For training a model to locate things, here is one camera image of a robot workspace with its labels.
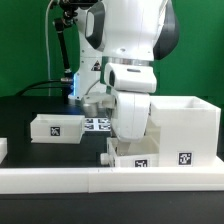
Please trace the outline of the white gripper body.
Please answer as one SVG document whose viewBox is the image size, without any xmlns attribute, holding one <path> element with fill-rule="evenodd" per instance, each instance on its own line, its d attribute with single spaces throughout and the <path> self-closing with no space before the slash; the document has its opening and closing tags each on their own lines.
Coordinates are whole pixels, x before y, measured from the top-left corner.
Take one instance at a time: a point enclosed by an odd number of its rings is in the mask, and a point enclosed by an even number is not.
<svg viewBox="0 0 224 224">
<path fill-rule="evenodd" d="M 111 126 L 117 138 L 121 142 L 139 142 L 146 129 L 149 94 L 112 90 L 111 95 L 115 97 Z"/>
</svg>

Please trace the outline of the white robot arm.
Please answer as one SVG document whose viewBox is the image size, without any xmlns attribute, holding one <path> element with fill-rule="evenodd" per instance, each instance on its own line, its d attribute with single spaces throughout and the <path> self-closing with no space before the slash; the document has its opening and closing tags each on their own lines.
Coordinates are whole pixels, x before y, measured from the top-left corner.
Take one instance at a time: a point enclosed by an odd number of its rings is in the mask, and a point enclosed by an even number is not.
<svg viewBox="0 0 224 224">
<path fill-rule="evenodd" d="M 179 39 L 172 0 L 98 0 L 79 12 L 80 67 L 74 96 L 93 94 L 112 111 L 122 142 L 143 138 L 150 95 L 157 80 L 152 63 L 169 55 Z"/>
</svg>

